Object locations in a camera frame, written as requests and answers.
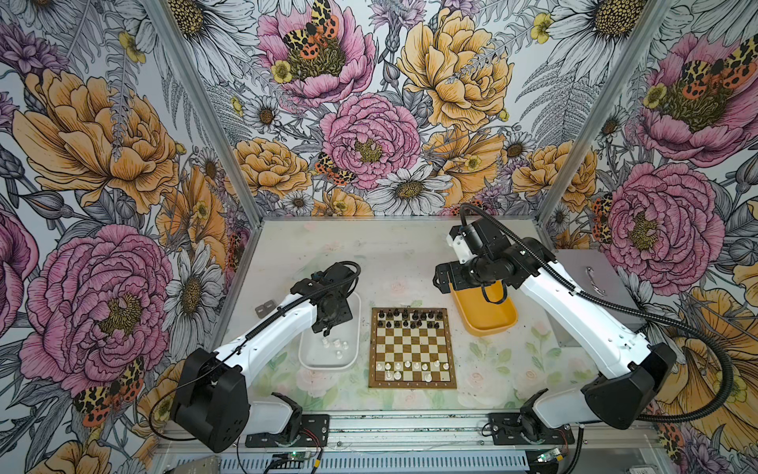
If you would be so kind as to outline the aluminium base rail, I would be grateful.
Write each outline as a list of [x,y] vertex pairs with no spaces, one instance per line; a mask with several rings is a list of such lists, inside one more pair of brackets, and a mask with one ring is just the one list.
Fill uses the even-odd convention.
[[[325,448],[246,448],[244,438],[233,440],[231,446],[213,452],[197,440],[161,442],[160,452],[168,456],[185,453],[200,456],[247,453],[314,452],[324,454],[381,451],[442,450],[547,450],[567,448],[574,451],[578,425],[570,426],[574,443],[567,446],[496,446],[488,425],[492,410],[463,411],[341,411],[331,412],[330,434]],[[627,431],[618,431],[602,424],[584,425],[582,453],[588,450],[662,450],[657,432],[649,424],[635,424]]]

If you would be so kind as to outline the wooden chess board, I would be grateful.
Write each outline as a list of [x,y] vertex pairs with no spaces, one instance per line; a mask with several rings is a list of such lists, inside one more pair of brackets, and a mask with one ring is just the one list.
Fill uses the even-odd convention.
[[457,387],[447,310],[374,307],[369,346],[370,388]]

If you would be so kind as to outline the grey metal box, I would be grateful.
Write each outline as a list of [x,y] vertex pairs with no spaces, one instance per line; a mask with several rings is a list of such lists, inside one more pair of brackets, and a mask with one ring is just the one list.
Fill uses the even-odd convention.
[[[563,249],[555,253],[558,261],[585,292],[626,307],[639,309],[605,255],[597,250]],[[619,322],[633,331],[645,325],[645,320],[622,312],[608,310]],[[578,348],[580,344],[551,315],[549,321],[559,347]]]

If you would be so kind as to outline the aluminium corner post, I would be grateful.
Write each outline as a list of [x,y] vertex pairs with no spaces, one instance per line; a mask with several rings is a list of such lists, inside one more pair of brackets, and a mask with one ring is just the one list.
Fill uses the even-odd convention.
[[248,221],[256,231],[262,228],[261,213],[255,203],[249,186],[241,172],[232,151],[228,137],[219,122],[217,113],[207,94],[203,79],[195,67],[195,59],[173,18],[169,5],[166,1],[148,1],[145,6],[148,17],[153,22],[159,39],[168,53],[173,69],[181,80],[189,98],[193,101],[195,111],[201,120],[203,129],[208,134],[210,143],[214,147],[222,166],[228,173],[230,183],[233,186],[238,200],[242,205]]
[[535,216],[536,222],[540,226],[547,224],[550,214],[568,191],[572,178],[584,162],[602,122],[610,114],[615,100],[622,93],[641,57],[649,51],[653,36],[662,25],[671,5],[672,1],[647,2],[637,27],[633,29],[627,45],[621,49],[618,63],[610,69],[607,81],[600,90],[597,100],[593,103],[587,120],[574,141],[574,146],[565,165],[556,177],[556,182],[552,185],[550,192],[542,201],[542,205]]

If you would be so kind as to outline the aluminium corner post left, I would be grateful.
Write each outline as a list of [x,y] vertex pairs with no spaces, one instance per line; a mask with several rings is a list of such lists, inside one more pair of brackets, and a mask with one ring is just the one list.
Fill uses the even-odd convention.
[[228,137],[219,122],[217,113],[207,94],[203,79],[195,67],[195,59],[173,18],[169,5],[166,1],[148,1],[145,6],[148,17],[153,22],[159,39],[168,53],[173,69],[181,80],[189,98],[193,101],[195,111],[201,120],[203,129],[208,134],[210,143],[214,147],[222,166],[228,173],[230,183],[233,186],[238,200],[242,205],[248,221],[256,231],[262,228],[261,213],[255,203],[249,186],[241,172],[232,151]]

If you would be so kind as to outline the white plastic tray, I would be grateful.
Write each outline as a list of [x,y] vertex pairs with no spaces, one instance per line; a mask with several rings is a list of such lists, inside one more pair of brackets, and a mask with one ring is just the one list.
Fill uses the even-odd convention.
[[298,359],[310,371],[343,371],[357,360],[360,346],[362,301],[354,293],[347,299],[351,320],[334,327],[329,336],[311,329],[300,335]]

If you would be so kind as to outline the yellow plastic tray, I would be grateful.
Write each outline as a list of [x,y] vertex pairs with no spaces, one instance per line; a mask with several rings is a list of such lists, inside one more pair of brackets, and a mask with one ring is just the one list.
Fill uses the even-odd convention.
[[465,329],[473,336],[493,336],[518,321],[515,305],[505,296],[501,282],[484,288],[453,290],[452,295]]

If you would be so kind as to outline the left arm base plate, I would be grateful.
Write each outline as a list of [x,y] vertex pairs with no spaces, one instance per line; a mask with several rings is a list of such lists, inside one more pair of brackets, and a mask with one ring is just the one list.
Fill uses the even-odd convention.
[[290,440],[288,434],[247,434],[246,448],[325,448],[330,434],[330,415],[306,414]]

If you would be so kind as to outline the aluminium corner post right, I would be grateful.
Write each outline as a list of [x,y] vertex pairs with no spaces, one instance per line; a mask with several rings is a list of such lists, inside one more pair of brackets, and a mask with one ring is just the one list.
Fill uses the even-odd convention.
[[584,162],[602,122],[610,114],[615,100],[622,93],[641,57],[649,51],[653,36],[662,25],[671,5],[672,1],[647,2],[637,27],[633,29],[627,45],[621,49],[618,63],[610,69],[607,81],[600,90],[597,100],[593,103],[587,120],[574,141],[574,146],[565,165],[556,177],[556,182],[552,185],[550,192],[542,201],[542,205],[535,216],[536,222],[540,226],[547,224],[550,214],[568,191],[572,178]]

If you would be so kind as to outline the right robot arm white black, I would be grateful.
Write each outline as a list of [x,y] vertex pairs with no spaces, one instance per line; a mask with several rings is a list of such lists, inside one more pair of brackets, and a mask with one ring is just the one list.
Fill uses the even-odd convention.
[[580,388],[541,390],[521,407],[521,436],[537,444],[550,430],[580,423],[630,428],[653,402],[676,355],[665,344],[619,322],[582,289],[541,242],[510,237],[503,227],[481,218],[451,228],[446,238],[456,259],[436,266],[432,282],[443,293],[501,284],[520,290],[543,309],[588,353],[599,373]]

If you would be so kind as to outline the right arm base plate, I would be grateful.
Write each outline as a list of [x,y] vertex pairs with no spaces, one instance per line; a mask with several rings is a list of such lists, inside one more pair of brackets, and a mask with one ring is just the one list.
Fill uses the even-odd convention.
[[496,446],[567,446],[574,443],[574,434],[568,425],[551,429],[520,412],[490,413],[488,425]]

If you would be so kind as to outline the small grey bracket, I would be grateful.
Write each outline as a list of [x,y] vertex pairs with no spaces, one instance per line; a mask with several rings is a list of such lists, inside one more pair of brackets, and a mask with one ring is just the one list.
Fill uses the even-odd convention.
[[274,312],[277,307],[278,306],[273,300],[268,300],[255,308],[256,316],[258,316],[259,319],[264,319]]

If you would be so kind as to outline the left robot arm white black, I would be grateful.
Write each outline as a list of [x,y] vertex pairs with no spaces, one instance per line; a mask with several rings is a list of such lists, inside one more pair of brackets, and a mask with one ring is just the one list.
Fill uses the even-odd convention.
[[170,420],[215,453],[249,436],[264,436],[277,444],[296,442],[305,431],[302,407],[279,393],[253,399],[249,389],[301,334],[328,337],[353,320],[349,298],[360,273],[356,262],[337,262],[296,282],[290,295],[246,333],[211,352],[192,352],[184,363]]

